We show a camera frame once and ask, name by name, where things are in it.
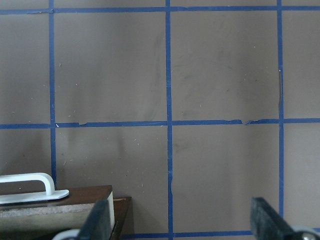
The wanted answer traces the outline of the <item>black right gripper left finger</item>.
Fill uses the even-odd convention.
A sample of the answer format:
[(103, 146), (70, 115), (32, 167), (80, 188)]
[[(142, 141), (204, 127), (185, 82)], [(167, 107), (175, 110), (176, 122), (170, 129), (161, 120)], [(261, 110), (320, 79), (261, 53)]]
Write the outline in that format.
[(83, 226), (59, 232), (53, 240), (109, 240), (112, 234), (110, 204), (107, 200), (97, 201)]

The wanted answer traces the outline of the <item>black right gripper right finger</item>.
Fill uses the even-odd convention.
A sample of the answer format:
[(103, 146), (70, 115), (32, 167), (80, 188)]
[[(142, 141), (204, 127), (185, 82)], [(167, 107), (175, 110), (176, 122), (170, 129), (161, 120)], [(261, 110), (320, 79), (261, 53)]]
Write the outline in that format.
[(250, 230), (257, 240), (318, 240), (320, 235), (304, 226), (289, 225), (262, 197), (250, 205)]

